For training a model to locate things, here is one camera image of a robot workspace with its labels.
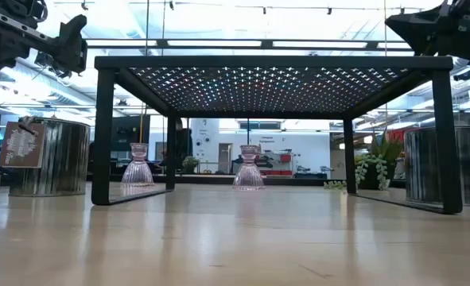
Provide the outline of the grey background door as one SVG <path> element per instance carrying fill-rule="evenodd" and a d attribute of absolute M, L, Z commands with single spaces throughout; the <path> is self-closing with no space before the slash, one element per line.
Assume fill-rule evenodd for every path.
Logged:
<path fill-rule="evenodd" d="M 232 143 L 219 143 L 218 171 L 223 174 L 231 173 Z"/>

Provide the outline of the pink ribbed glass candle holder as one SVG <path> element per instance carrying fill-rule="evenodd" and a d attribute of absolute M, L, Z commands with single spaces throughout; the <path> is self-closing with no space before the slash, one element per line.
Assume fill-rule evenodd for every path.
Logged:
<path fill-rule="evenodd" d="M 261 172 L 255 163 L 260 150 L 257 145 L 241 145 L 243 162 L 233 182 L 233 188 L 239 191 L 259 191 L 265 188 Z"/>
<path fill-rule="evenodd" d="M 131 143 L 132 161 L 126 167 L 122 183 L 130 187 L 150 187 L 154 185 L 153 174 L 147 163 L 148 145 Z"/>

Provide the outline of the black background display board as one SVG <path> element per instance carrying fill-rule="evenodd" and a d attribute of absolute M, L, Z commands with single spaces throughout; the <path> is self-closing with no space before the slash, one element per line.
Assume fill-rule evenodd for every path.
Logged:
<path fill-rule="evenodd" d="M 142 143 L 149 142 L 150 116 L 143 117 Z M 131 143 L 138 143 L 140 115 L 112 118 L 111 151 L 130 151 Z"/>

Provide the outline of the black perforated metal shelf riser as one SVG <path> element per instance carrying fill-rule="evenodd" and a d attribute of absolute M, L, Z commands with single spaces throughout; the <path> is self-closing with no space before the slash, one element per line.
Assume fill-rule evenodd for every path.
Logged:
<path fill-rule="evenodd" d="M 180 118 L 333 119 L 343 123 L 347 190 L 355 195 L 355 118 L 424 82 L 433 85 L 443 203 L 463 209 L 448 56 L 99 56 L 92 202 L 111 204 L 114 88 L 120 86 L 168 120 L 166 191 L 175 187 Z"/>

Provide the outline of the yellow background pole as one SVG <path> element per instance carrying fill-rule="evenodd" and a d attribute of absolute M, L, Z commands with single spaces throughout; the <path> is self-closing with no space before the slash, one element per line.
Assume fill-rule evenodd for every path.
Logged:
<path fill-rule="evenodd" d="M 142 143 L 142 135 L 143 135 L 143 130 L 144 130 L 144 124 L 143 124 L 143 117 L 144 117 L 144 113 L 146 112 L 146 108 L 145 108 L 145 104 L 143 103 L 142 104 L 142 112 L 141 112 L 141 116 L 140 116 L 140 131 L 139 131 L 139 139 L 138 139 L 138 143 L 141 144 Z M 140 166 L 142 165 L 142 162 L 141 162 L 141 156 L 142 155 L 139 155 L 138 157 L 138 166 L 140 168 Z"/>

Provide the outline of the black table edge rail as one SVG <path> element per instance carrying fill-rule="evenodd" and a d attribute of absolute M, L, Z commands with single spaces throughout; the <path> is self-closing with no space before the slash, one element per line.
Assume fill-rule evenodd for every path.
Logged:
<path fill-rule="evenodd" d="M 165 183 L 165 176 L 153 175 L 154 183 L 163 184 Z M 0 173 L 2 186 L 10 185 L 10 178 L 6 174 Z M 93 175 L 87 174 L 87 181 L 92 181 Z M 111 182 L 121 182 L 122 175 L 111 175 Z M 232 185 L 234 176 L 231 175 L 180 175 L 175 177 L 176 184 L 224 184 Z M 310 178 L 285 178 L 285 177 L 268 177 L 263 178 L 265 185 L 272 186 L 324 186 L 325 183 L 330 181 L 341 181 L 341 180 L 330 180 L 330 179 L 310 179 Z M 405 180 L 393 180 L 390 183 L 390 187 L 394 188 L 405 188 Z"/>

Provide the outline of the dark ribbed silver tin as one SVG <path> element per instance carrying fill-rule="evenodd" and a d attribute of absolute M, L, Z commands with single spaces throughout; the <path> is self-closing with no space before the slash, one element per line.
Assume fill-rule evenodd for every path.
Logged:
<path fill-rule="evenodd" d="M 456 126 L 455 137 L 462 200 L 470 207 L 470 126 Z M 436 130 L 423 127 L 406 131 L 404 143 L 406 200 L 441 205 Z"/>

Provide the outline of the small background potted plant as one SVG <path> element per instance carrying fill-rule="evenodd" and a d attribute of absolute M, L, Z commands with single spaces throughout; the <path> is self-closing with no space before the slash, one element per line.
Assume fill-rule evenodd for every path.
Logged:
<path fill-rule="evenodd" d="M 182 161 L 182 172 L 184 174 L 194 174 L 200 161 L 194 156 L 187 156 Z"/>

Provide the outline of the silver tin candle with tag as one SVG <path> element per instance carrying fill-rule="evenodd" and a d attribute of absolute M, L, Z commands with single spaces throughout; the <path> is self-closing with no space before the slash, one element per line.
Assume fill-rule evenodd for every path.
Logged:
<path fill-rule="evenodd" d="M 10 171 L 10 196 L 82 195 L 86 190 L 90 126 L 58 118 L 6 123 L 0 166 Z"/>

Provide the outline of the background shelf with red bins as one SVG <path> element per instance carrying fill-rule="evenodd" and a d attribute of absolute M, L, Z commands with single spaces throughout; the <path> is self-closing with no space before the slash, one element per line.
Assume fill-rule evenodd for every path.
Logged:
<path fill-rule="evenodd" d="M 255 163 L 264 176 L 292 177 L 294 173 L 293 154 L 287 150 L 263 150 Z"/>

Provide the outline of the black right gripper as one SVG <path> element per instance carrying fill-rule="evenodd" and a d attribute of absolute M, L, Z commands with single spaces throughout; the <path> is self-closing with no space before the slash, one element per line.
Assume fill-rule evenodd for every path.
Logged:
<path fill-rule="evenodd" d="M 450 55 L 470 64 L 470 0 L 443 0 L 440 12 L 396 14 L 385 24 L 415 55 Z"/>

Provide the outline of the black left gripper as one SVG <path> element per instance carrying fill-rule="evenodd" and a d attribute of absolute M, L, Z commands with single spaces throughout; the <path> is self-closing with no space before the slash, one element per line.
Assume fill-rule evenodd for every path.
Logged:
<path fill-rule="evenodd" d="M 16 65 L 18 58 L 36 49 L 57 57 L 68 70 L 81 73 L 87 63 L 87 42 L 81 30 L 87 18 L 80 14 L 60 24 L 59 40 L 37 31 L 48 16 L 45 0 L 0 0 L 0 70 Z"/>

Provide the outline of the grey overhead frame bar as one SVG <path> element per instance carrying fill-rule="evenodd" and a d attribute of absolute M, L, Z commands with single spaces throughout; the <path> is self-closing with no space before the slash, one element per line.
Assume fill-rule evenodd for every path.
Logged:
<path fill-rule="evenodd" d="M 404 41 L 274 39 L 86 39 L 89 48 L 262 49 L 409 52 Z"/>

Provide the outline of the background workbench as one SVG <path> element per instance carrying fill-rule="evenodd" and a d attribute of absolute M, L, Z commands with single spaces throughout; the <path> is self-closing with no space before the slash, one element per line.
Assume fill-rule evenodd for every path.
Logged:
<path fill-rule="evenodd" d="M 319 172 L 312 172 L 310 168 L 305 168 L 301 165 L 298 165 L 293 177 L 295 179 L 327 179 L 328 174 L 331 171 L 332 168 L 320 166 Z"/>

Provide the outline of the red background box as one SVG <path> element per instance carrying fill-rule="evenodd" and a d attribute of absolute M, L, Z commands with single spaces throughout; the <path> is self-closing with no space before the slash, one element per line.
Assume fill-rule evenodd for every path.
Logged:
<path fill-rule="evenodd" d="M 399 143 L 404 142 L 405 133 L 408 131 L 415 130 L 415 127 L 406 127 L 402 129 L 388 129 L 386 131 L 386 139 L 388 141 L 397 141 Z"/>

